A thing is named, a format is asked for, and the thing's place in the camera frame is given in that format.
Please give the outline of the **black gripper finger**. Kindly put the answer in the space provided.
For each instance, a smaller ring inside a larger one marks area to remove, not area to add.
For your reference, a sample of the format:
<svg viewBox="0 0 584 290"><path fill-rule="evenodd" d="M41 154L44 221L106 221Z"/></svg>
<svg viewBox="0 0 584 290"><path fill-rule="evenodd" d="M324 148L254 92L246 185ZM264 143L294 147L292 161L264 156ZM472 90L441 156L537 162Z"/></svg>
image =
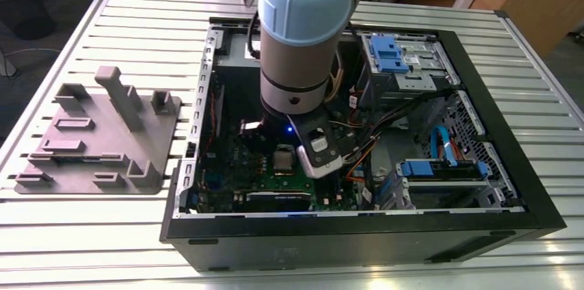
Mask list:
<svg viewBox="0 0 584 290"><path fill-rule="evenodd" d="M241 120L238 138L248 148L268 148L273 136L262 121L248 122Z"/></svg>

